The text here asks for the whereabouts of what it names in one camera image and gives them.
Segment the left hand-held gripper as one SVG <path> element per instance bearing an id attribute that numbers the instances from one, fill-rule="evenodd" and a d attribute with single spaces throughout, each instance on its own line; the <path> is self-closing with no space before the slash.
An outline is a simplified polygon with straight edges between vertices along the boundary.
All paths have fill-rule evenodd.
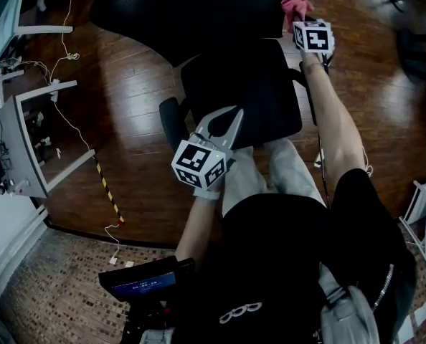
<path id="1" fill-rule="evenodd" d="M 234 163 L 232 145 L 244 111 L 227 106 L 205 115 L 196 132 L 182 140 L 171 167 L 178 180 L 194 188 L 211 188 Z"/>

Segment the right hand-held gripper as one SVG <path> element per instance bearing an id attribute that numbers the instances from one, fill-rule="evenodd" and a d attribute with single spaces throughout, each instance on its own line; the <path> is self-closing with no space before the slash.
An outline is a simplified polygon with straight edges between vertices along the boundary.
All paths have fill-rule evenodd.
<path id="1" fill-rule="evenodd" d="M 305 53 L 333 53 L 334 37 L 331 24 L 322 19 L 294 21 L 293 38 L 296 47 Z"/>

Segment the pink cloth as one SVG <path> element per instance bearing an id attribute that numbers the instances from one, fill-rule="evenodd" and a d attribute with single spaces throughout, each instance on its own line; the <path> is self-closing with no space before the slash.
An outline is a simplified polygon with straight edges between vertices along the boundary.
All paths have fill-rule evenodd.
<path id="1" fill-rule="evenodd" d="M 306 14 L 315 10 L 309 0 L 282 0 L 280 5 L 288 21 L 289 34 L 293 34 L 293 22 L 304 22 Z"/>

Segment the black office chair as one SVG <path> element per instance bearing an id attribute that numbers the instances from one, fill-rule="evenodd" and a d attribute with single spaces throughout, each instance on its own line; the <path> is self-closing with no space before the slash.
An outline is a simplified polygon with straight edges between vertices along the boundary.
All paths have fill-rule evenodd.
<path id="1" fill-rule="evenodd" d="M 215 110 L 232 112 L 216 120 L 213 133 L 226 131 L 243 113 L 234 147 L 245 148 L 299 133 L 303 127 L 295 83 L 279 38 L 282 0 L 94 0 L 90 19 L 106 31 L 146 45 L 181 70 L 185 97 L 159 106 L 173 149 L 189 137 L 186 117 L 195 123 Z"/>

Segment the person's left forearm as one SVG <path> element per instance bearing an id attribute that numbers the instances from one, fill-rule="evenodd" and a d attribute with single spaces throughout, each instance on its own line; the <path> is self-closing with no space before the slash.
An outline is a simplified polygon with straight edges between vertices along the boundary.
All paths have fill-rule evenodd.
<path id="1" fill-rule="evenodd" d="M 175 251 L 178 261 L 193 259 L 200 269 L 212 233 L 217 200 L 196 197 Z"/>

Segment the person's right forearm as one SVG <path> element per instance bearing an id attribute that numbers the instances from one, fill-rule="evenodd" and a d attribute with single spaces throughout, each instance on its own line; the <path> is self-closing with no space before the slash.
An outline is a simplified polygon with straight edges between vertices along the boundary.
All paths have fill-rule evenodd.
<path id="1" fill-rule="evenodd" d="M 366 169 L 358 129 L 316 54 L 301 53 L 329 178 L 337 185 L 353 169 Z"/>

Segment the person's left hand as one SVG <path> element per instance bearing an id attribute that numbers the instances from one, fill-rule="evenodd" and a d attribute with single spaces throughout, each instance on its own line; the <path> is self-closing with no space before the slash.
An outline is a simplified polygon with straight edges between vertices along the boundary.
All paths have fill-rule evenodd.
<path id="1" fill-rule="evenodd" d="M 216 201 L 219 200 L 222 194 L 222 184 L 224 177 L 215 181 L 208 189 L 195 188 L 193 195 L 202 199 Z"/>

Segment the person's light grey trousers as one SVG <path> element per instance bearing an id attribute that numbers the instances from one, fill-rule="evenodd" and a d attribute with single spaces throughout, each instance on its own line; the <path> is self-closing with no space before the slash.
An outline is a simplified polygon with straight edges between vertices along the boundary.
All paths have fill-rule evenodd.
<path id="1" fill-rule="evenodd" d="M 253 147 L 236 150 L 233 155 L 235 162 L 224 180 L 223 215 L 256 194 L 299 195 L 324 203 L 312 175 L 288 138 L 265 143 L 264 148 L 270 154 L 270 184 L 257 169 Z"/>

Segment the person's black shirt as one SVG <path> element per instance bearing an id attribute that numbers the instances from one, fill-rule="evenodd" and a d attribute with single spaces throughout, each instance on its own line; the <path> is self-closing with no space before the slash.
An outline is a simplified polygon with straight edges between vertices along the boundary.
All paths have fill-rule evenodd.
<path id="1" fill-rule="evenodd" d="M 228 211 L 173 344 L 323 344 L 320 266 L 364 294 L 380 344 L 392 344 L 413 300 L 416 262 L 360 169 L 341 177 L 330 208 L 262 193 Z"/>

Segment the chest-mounted display device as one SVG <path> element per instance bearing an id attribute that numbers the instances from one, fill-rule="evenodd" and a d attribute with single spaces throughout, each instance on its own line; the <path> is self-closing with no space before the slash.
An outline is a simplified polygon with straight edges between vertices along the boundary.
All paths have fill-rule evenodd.
<path id="1" fill-rule="evenodd" d="M 98 274 L 101 287 L 120 302 L 181 284 L 195 272 L 195 261 L 175 256 Z"/>

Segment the black chest rig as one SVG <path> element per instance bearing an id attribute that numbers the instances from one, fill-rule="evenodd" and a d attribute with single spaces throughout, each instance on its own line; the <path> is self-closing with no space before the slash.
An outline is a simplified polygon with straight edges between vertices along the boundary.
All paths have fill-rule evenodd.
<path id="1" fill-rule="evenodd" d="M 130 303 L 120 344 L 140 344 L 141 340 L 165 340 L 181 317 L 173 300 L 140 297 Z"/>

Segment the curved grey desk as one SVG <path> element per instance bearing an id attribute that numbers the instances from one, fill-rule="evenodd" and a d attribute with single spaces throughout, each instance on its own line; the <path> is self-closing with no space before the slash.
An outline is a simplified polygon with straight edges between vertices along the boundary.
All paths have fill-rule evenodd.
<path id="1" fill-rule="evenodd" d="M 5 176 L 8 182 L 10 179 L 13 179 L 15 183 L 27 179 L 30 183 L 29 189 L 22 195 L 16 195 L 9 190 L 10 194 L 45 199 L 49 196 L 49 192 L 54 187 L 82 164 L 95 156 L 95 151 L 93 149 L 87 151 L 79 158 L 75 159 L 63 171 L 58 173 L 51 181 L 46 181 L 29 140 L 22 104 L 41 95 L 49 94 L 58 97 L 58 92 L 60 90 L 71 88 L 76 85 L 77 82 L 75 80 L 55 82 L 36 90 L 11 96 L 2 106 L 2 109 L 0 109 L 0 139 L 5 142 L 6 147 L 9 149 L 9 159 L 11 161 L 11 169 L 5 172 Z"/>

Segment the white power strip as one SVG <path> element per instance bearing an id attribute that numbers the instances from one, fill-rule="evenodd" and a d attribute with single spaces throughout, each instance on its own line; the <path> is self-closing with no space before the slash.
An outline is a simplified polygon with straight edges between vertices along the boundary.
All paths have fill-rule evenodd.
<path id="1" fill-rule="evenodd" d="M 12 194 L 22 195 L 30 187 L 30 183 L 27 179 L 23 179 L 18 183 L 15 183 L 13 179 L 9 180 L 9 190 Z"/>

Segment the light blue desk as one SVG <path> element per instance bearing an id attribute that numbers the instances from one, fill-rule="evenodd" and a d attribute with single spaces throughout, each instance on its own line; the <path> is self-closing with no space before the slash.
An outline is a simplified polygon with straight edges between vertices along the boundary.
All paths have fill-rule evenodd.
<path id="1" fill-rule="evenodd" d="M 65 23 L 60 25 L 21 26 L 22 0 L 0 0 L 0 59 L 11 40 L 30 34 L 69 34 L 73 31 Z"/>

